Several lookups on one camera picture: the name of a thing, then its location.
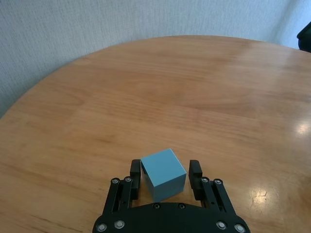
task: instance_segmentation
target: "white wall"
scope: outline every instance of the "white wall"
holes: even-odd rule
[[[0,0],[0,116],[60,66],[118,43],[228,35],[297,48],[309,0]]]

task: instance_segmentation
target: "light blue block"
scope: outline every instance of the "light blue block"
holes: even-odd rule
[[[154,202],[184,190],[187,172],[172,149],[141,158],[141,167]]]

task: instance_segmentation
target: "wooden table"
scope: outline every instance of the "wooden table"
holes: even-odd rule
[[[89,233],[113,177],[172,148],[224,180],[252,233],[311,228],[311,54],[217,36],[80,58],[0,120],[0,232]],[[167,201],[199,205],[189,180]],[[151,202],[142,181],[140,201]]]

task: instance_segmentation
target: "cube face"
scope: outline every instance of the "cube face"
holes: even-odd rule
[[[171,149],[142,158],[141,165],[154,201],[183,191],[187,173]]]

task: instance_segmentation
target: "metal bolt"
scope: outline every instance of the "metal bolt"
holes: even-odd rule
[[[224,230],[226,228],[225,223],[224,222],[216,222],[216,225],[219,229]]]
[[[96,230],[97,230],[98,232],[104,232],[106,229],[107,229],[107,225],[102,223],[102,224],[100,224],[100,225],[97,226],[97,229],[96,229]]]
[[[243,233],[246,231],[244,226],[242,226],[241,224],[235,224],[234,228],[237,230],[237,232],[240,232],[240,233]]]
[[[112,182],[112,183],[119,183],[119,179],[113,178],[113,179],[111,180],[111,182]]]
[[[180,209],[185,209],[185,208],[186,208],[185,205],[184,205],[183,203],[179,203],[179,204],[178,204],[178,207],[179,207]]]
[[[157,209],[160,209],[160,205],[158,203],[155,203],[154,204],[154,208],[157,210]]]
[[[118,220],[118,221],[115,222],[115,228],[117,228],[117,229],[121,229],[124,226],[125,226],[125,222],[122,221],[122,220]]]

